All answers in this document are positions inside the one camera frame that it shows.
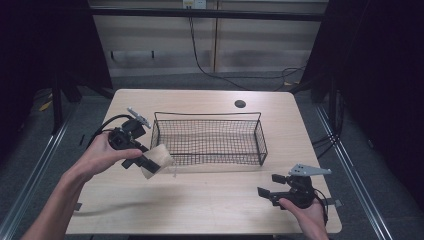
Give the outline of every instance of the forearm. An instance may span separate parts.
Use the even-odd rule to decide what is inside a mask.
[[[75,169],[61,177],[46,205],[22,239],[63,239],[85,180]]]

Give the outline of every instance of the human hand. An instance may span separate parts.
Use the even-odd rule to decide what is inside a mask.
[[[323,217],[324,209],[317,199],[314,199],[312,205],[306,209],[298,208],[290,200],[285,198],[280,198],[278,202],[296,217],[307,239],[328,240]]]
[[[109,132],[96,136],[88,149],[70,169],[81,174],[84,181],[88,181],[94,175],[104,172],[121,159],[133,159],[142,155],[139,149],[113,149],[109,145],[108,136]]]

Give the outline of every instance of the wooden tabletop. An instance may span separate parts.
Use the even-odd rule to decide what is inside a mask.
[[[237,100],[246,103],[235,106]],[[68,234],[284,234],[301,232],[296,219],[258,196],[257,187],[288,191],[272,182],[272,174],[287,176],[297,163],[319,167],[302,117],[290,93],[193,90],[130,90],[116,92],[105,121],[126,108],[153,123],[155,112],[261,112],[268,149],[263,166],[198,164],[168,167],[147,180],[135,165],[115,164],[89,181],[80,196],[82,206],[70,221]],[[125,119],[114,121],[120,126]],[[137,139],[150,147],[152,130]],[[323,176],[313,186],[331,197]],[[341,230],[334,206],[327,231]]]

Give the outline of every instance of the wire basket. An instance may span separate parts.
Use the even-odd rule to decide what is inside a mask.
[[[175,165],[263,165],[268,154],[261,113],[156,112],[151,148],[165,144]]]

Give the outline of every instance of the power outlet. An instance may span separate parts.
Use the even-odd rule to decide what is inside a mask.
[[[194,0],[195,9],[206,9],[206,0]]]
[[[194,0],[183,0],[184,9],[194,9]]]

